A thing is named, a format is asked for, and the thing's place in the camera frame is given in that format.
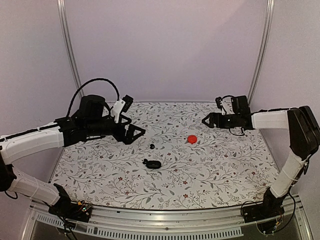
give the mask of wire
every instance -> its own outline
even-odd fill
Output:
[[[244,205],[245,205],[246,203],[253,203],[253,204],[259,206],[259,204],[256,203],[255,201],[251,201],[251,200],[245,201],[244,203],[242,203],[241,208],[240,208],[240,214],[241,214],[242,217],[245,217],[245,216],[244,216],[244,213],[242,212],[242,209],[243,209],[243,207],[244,207]]]
[[[225,96],[223,96],[222,98],[221,98],[221,100],[222,99],[225,99],[225,98],[234,98],[235,96],[232,96],[232,95],[225,95]]]
[[[57,211],[51,207],[48,203],[46,203],[45,201],[43,202],[45,205],[47,205],[54,213],[55,215],[57,215],[57,217],[64,223],[64,235],[69,239],[72,240],[67,233],[67,228],[69,229],[70,233],[72,234],[74,240],[78,240],[78,238],[76,237],[75,233],[71,230],[69,224],[67,223],[68,221],[65,218],[62,218],[61,216],[59,216],[59,214],[57,213]]]
[[[114,88],[115,92],[116,92],[117,101],[119,101],[119,99],[120,99],[119,91],[118,91],[116,85],[115,85],[112,81],[110,81],[109,79],[106,79],[106,78],[100,78],[100,77],[99,77],[99,78],[94,78],[94,79],[91,79],[91,80],[85,82],[84,84],[82,84],[82,85],[78,88],[78,90],[75,91],[75,93],[74,93],[74,95],[73,95],[73,97],[72,97],[72,99],[71,99],[71,102],[70,102],[70,105],[69,105],[69,108],[68,108],[68,112],[67,112],[67,114],[66,114],[66,116],[65,116],[66,118],[69,117],[70,112],[71,112],[71,107],[72,107],[72,105],[74,104],[75,98],[76,98],[76,96],[78,95],[78,93],[81,91],[81,89],[83,89],[83,88],[84,88],[86,85],[88,85],[89,83],[96,82],[96,81],[104,81],[104,82],[108,82],[109,84],[111,84],[112,87]]]
[[[265,233],[261,232],[260,229],[258,228],[258,224],[256,224],[256,228],[259,230],[260,233],[262,233],[262,234],[265,235],[265,236],[273,235],[273,234],[275,234],[275,233],[278,233],[278,232],[282,231],[283,229],[286,228],[286,226],[289,225],[289,223],[291,222],[291,220],[294,218],[294,215],[295,215],[295,212],[296,212],[296,200],[295,200],[295,198],[291,195],[290,192],[288,193],[288,195],[289,195],[289,196],[292,198],[292,200],[293,200],[293,212],[292,212],[292,215],[291,215],[291,217],[289,218],[288,222],[287,222],[282,228],[280,228],[279,230],[277,230],[277,227],[278,227],[277,225],[274,226],[274,231],[271,232],[271,233],[268,233],[268,234],[265,234]],[[280,214],[280,216],[281,216],[280,220],[285,218],[285,216],[282,215],[282,214]]]
[[[7,195],[7,196],[8,196],[9,198],[11,198],[11,199],[14,199],[14,200],[18,199],[18,194],[17,194],[16,192],[14,192],[14,193],[15,193],[15,197],[9,195],[9,194],[7,193],[7,191],[4,191],[4,193],[5,193],[5,195]]]
[[[294,206],[293,206],[292,215],[291,215],[289,221],[288,221],[282,228],[280,228],[279,230],[276,230],[274,233],[278,233],[278,232],[282,231],[286,226],[289,225],[289,223],[291,222],[291,220],[294,218],[294,215],[295,215],[295,212],[296,212],[296,200],[295,200],[295,198],[291,195],[290,192],[289,192],[289,196],[292,198],[292,200],[293,200],[293,205],[294,205]]]
[[[231,128],[229,128],[229,132],[230,132],[232,135],[235,135],[235,136],[238,136],[238,137],[242,137],[242,136],[246,135],[246,134],[244,133],[244,128],[243,128],[243,127],[241,128],[241,134],[234,134],[234,133],[232,133],[232,132],[231,132]]]

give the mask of white wall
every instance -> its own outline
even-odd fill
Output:
[[[259,109],[309,105],[320,123],[320,1],[275,1],[270,38],[252,102]],[[264,131],[282,167],[289,152],[286,131]],[[320,152],[296,186],[314,239],[320,239]]]
[[[66,1],[80,79],[136,101],[213,101],[249,91],[267,1]],[[106,83],[85,93],[115,99]]]
[[[0,29],[0,135],[63,117],[76,87],[57,2],[3,0]],[[13,165],[47,181],[58,152],[59,149],[44,151]],[[17,240],[30,200],[22,195],[12,200],[1,192],[0,202],[0,239]]]

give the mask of table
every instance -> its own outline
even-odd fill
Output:
[[[278,176],[275,161],[258,130],[235,136],[201,123],[218,111],[212,102],[133,103],[125,115],[144,136],[131,145],[107,136],[66,147],[51,182],[97,206],[183,210],[261,201]],[[144,159],[162,167],[148,169]]]

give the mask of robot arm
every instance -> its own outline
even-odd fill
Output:
[[[226,110],[222,102],[223,98],[216,99],[222,113],[212,112],[202,120],[202,123],[210,128],[240,127],[243,130],[287,129],[289,131],[291,149],[278,178],[264,193],[262,204],[243,208],[246,222],[284,213],[282,208],[284,198],[301,174],[307,171],[309,159],[318,151],[320,145],[320,128],[315,116],[308,106],[251,113],[246,96],[231,97],[233,114],[224,114]]]
[[[132,125],[131,119],[122,115],[132,102],[133,98],[125,96],[110,109],[103,97],[84,96],[79,109],[71,117],[59,118],[47,125],[13,135],[0,136],[0,192],[21,193],[51,205],[49,212],[52,214],[87,222],[90,217],[89,204],[82,203],[82,211],[78,211],[80,206],[71,202],[62,186],[42,182],[13,167],[12,163],[47,149],[68,147],[108,135],[118,142],[131,144],[145,134],[144,129]],[[106,116],[103,116],[104,107],[111,110]]]

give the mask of leaf pattern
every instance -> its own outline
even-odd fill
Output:
[[[133,209],[260,201],[278,176],[275,162],[259,131],[235,136],[201,123],[218,111],[214,103],[134,103],[126,115],[146,129],[144,136],[131,145],[107,136],[66,147],[52,182],[75,201]],[[189,135],[197,136],[197,143],[188,143]],[[148,169],[144,159],[162,167]]]

